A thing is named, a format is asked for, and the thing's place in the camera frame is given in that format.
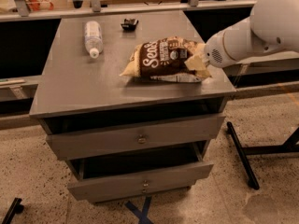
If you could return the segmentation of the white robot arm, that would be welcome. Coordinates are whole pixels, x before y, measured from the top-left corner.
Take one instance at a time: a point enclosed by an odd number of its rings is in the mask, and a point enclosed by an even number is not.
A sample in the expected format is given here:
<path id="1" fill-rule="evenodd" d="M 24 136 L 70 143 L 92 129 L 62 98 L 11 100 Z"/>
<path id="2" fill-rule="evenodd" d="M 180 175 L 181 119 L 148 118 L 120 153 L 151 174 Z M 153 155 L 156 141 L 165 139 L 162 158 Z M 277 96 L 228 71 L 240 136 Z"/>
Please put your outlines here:
<path id="1" fill-rule="evenodd" d="M 285 50 L 299 52 L 299 0 L 258 0 L 247 18 L 198 44 L 186 64 L 224 68 Z"/>

